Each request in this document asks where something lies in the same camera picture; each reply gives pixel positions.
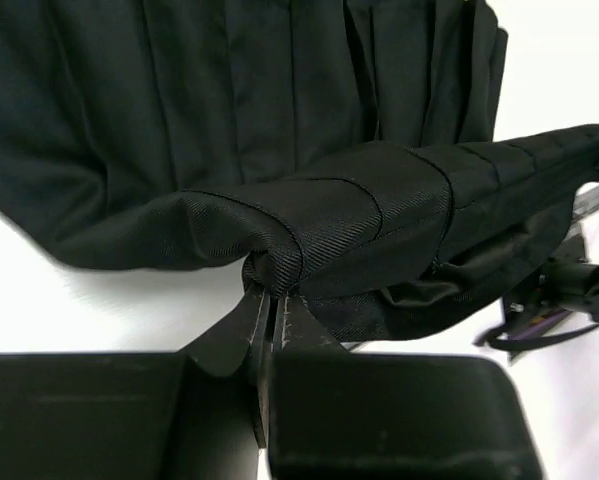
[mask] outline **black fabric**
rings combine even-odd
[[[599,126],[489,143],[505,46],[481,0],[0,0],[0,210],[75,267],[248,256],[340,340],[435,333],[599,179]]]

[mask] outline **black cloth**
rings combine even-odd
[[[599,180],[599,126],[489,143],[506,38],[481,0],[0,0],[0,210],[75,267],[248,256],[341,340],[438,332]]]

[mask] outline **white surface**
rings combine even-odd
[[[511,35],[497,137],[599,123],[599,0],[490,3]],[[0,219],[0,352],[174,349],[240,295],[238,265],[70,271]],[[369,348],[469,354],[473,334],[497,323],[497,313],[495,305],[435,338]],[[511,375],[551,480],[599,480],[599,332],[528,355]]]

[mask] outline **white background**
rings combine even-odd
[[[599,123],[599,0],[489,3],[511,37],[497,137]],[[599,259],[599,215],[589,223]],[[176,349],[235,305],[239,272],[74,272],[0,218],[0,352]],[[494,305],[432,339],[369,348],[475,353],[474,334],[499,316]],[[510,373],[549,477],[599,480],[599,331]]]

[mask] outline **white table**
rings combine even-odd
[[[599,123],[599,0],[490,3],[511,34],[497,137]],[[236,304],[239,273],[240,265],[77,272],[54,264],[0,218],[0,352],[177,349]],[[476,332],[499,321],[493,305],[431,339],[368,349],[483,353],[502,361],[470,345]],[[528,355],[510,373],[550,478],[599,480],[599,332]]]

